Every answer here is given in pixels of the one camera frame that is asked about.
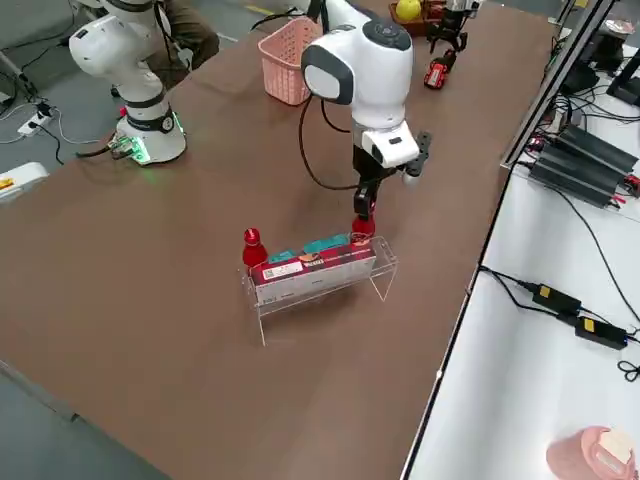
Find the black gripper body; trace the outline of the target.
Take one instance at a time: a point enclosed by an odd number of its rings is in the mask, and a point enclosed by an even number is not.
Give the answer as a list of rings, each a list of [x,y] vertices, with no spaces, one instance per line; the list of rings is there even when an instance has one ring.
[[[372,193],[398,171],[397,167],[383,167],[374,156],[356,145],[353,146],[353,168],[359,175],[359,186],[367,187]]]
[[[453,10],[448,7],[443,9],[439,28],[442,35],[459,35],[462,32],[468,10]]]

